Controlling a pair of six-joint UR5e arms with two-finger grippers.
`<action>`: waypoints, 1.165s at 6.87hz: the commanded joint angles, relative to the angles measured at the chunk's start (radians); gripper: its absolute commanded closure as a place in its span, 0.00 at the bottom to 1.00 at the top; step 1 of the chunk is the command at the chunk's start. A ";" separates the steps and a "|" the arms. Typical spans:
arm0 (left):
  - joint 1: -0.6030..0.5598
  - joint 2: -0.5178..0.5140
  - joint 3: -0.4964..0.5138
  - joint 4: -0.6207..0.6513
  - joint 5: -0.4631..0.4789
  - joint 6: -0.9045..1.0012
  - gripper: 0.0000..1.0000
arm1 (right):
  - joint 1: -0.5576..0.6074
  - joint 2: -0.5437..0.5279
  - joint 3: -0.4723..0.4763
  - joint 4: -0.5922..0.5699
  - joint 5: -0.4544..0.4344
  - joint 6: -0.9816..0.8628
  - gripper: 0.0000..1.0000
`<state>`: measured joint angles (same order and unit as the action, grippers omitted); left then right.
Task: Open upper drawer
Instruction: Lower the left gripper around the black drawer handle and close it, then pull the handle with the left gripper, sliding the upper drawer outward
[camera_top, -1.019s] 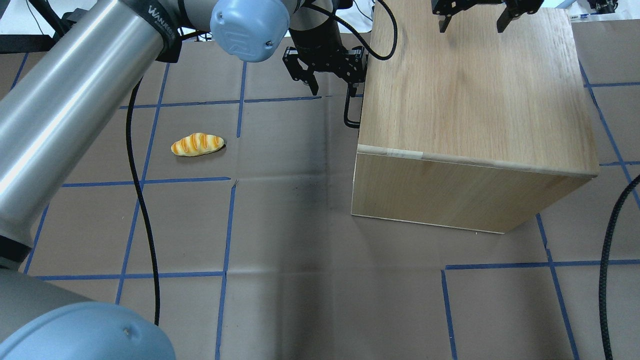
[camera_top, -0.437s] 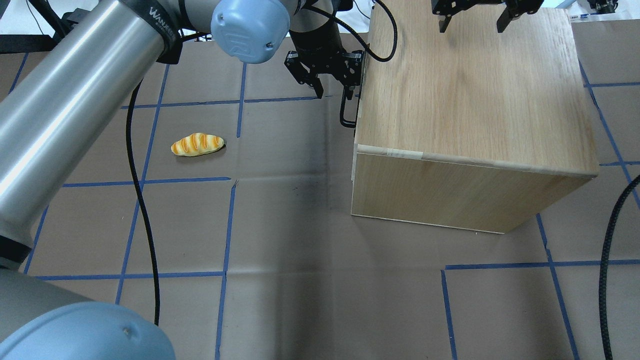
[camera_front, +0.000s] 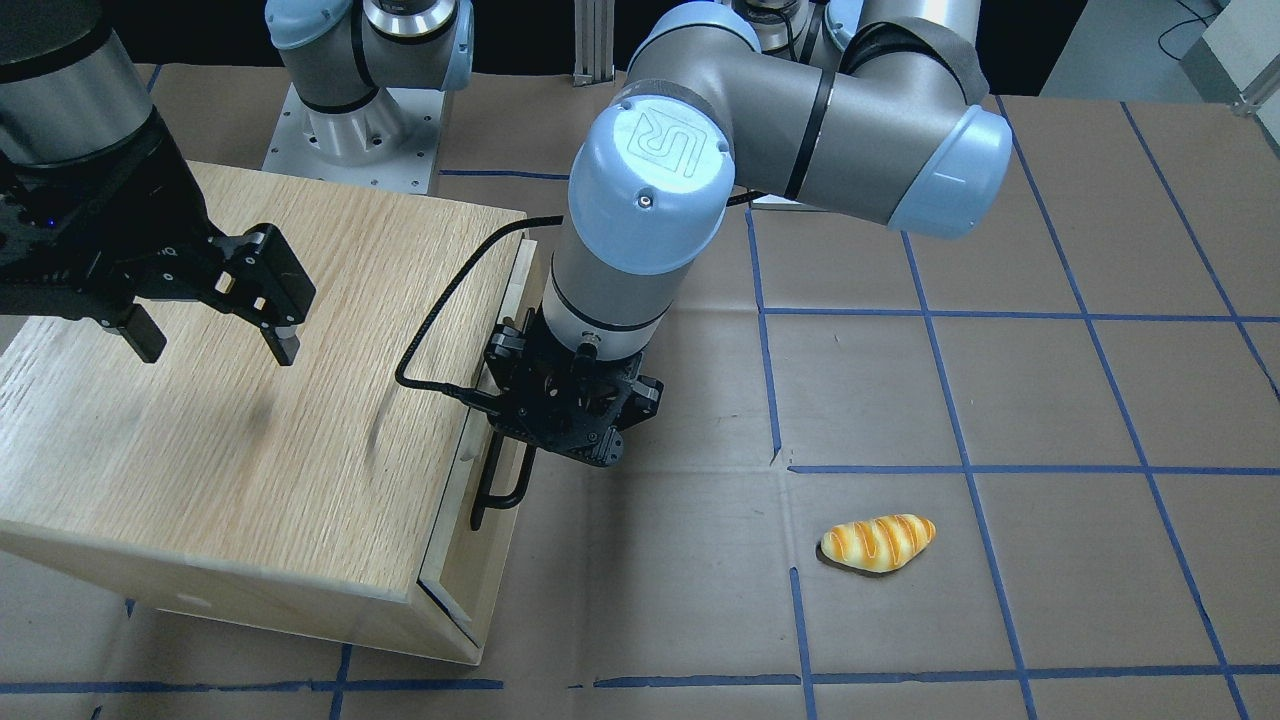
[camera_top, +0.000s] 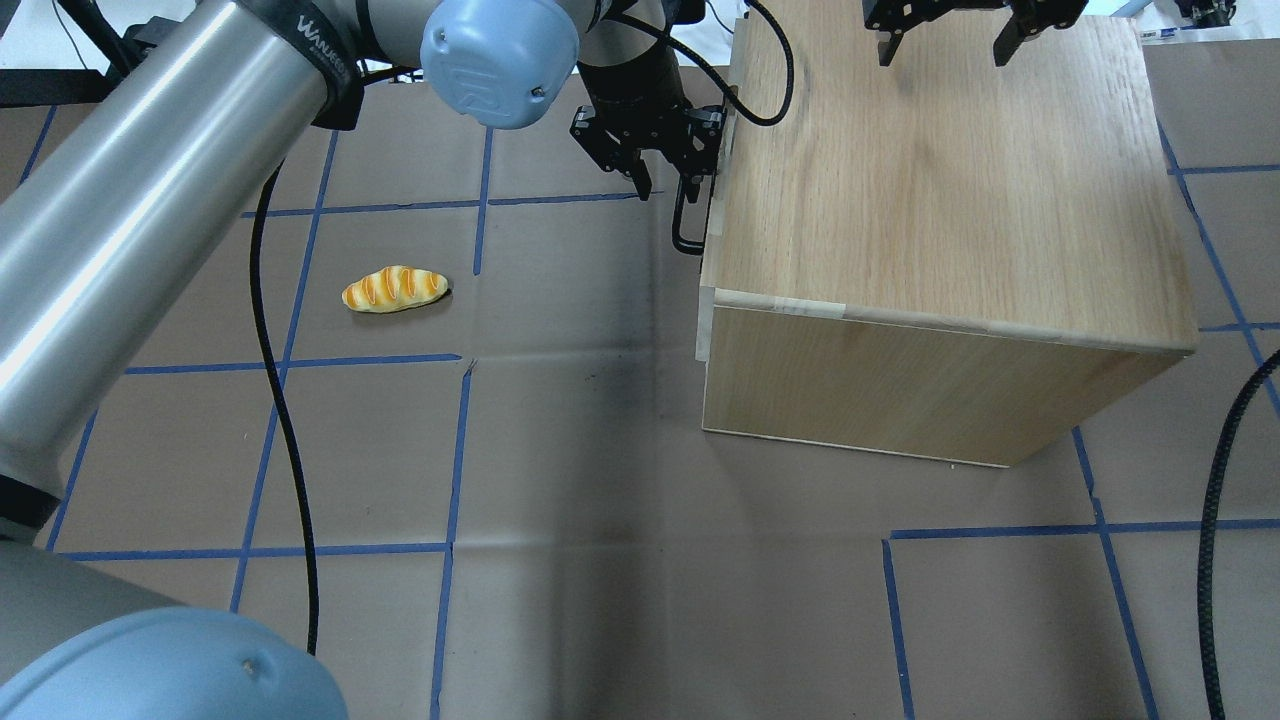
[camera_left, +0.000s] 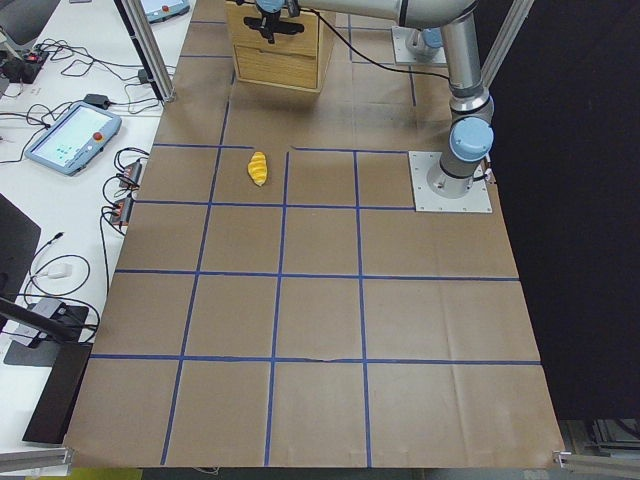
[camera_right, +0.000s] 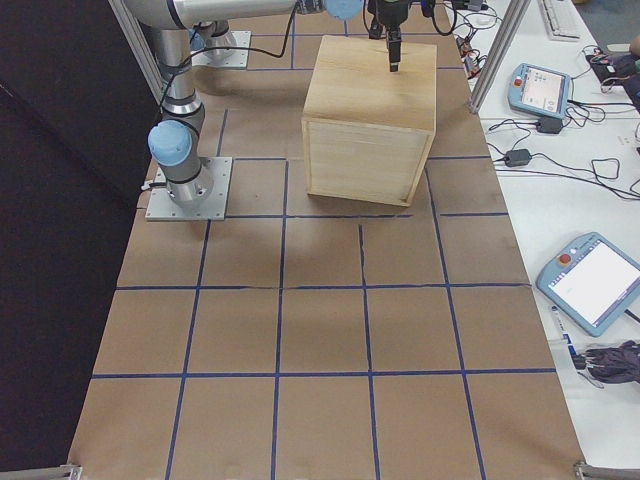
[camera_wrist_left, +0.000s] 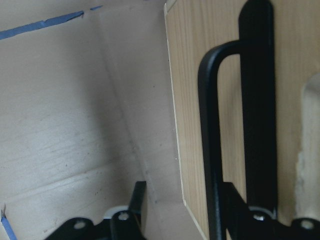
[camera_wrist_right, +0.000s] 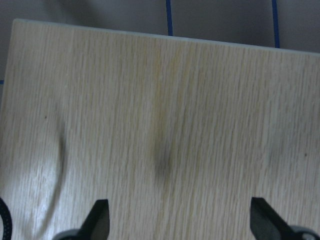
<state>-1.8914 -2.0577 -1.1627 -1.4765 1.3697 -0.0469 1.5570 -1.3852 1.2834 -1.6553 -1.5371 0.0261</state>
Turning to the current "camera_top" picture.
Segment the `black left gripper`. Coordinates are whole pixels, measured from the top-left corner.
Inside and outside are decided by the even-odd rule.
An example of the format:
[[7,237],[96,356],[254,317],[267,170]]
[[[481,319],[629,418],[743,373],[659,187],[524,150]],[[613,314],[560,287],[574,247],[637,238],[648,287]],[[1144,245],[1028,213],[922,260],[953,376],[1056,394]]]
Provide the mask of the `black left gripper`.
[[659,152],[680,174],[680,204],[696,204],[713,174],[721,105],[695,106],[676,60],[576,65],[589,104],[570,122],[570,137],[604,172],[631,179],[641,201],[652,196],[643,151]]

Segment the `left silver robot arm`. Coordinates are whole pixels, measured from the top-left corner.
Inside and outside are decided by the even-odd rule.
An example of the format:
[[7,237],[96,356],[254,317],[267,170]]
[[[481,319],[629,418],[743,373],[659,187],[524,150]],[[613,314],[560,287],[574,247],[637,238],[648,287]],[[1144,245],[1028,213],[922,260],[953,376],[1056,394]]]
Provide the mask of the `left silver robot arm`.
[[572,69],[603,170],[684,181],[695,111],[675,26],[701,1],[200,1],[3,204],[3,716],[344,719],[312,652],[36,546],[58,459],[303,129],[352,129],[365,59],[421,69],[456,111],[517,129]]

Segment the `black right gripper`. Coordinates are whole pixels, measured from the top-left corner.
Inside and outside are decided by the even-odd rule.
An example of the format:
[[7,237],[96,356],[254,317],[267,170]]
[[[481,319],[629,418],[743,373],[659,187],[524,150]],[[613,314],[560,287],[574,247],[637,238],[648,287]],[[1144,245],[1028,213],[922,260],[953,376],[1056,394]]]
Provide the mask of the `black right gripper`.
[[891,67],[904,36],[922,23],[951,12],[1000,12],[1010,14],[993,41],[996,67],[1006,67],[1018,50],[1047,29],[1066,29],[1075,24],[1088,1],[864,1],[868,29],[878,32],[879,67]]

